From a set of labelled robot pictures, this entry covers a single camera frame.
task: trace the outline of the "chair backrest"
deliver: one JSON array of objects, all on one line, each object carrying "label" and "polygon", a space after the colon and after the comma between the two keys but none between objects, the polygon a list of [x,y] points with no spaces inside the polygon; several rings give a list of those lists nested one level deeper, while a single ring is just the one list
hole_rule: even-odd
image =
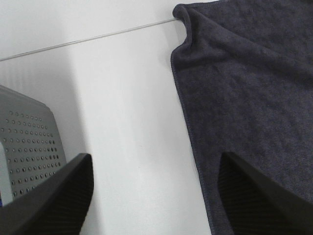
[{"label": "chair backrest", "polygon": [[3,205],[33,190],[66,164],[51,110],[0,86],[0,195]]}]

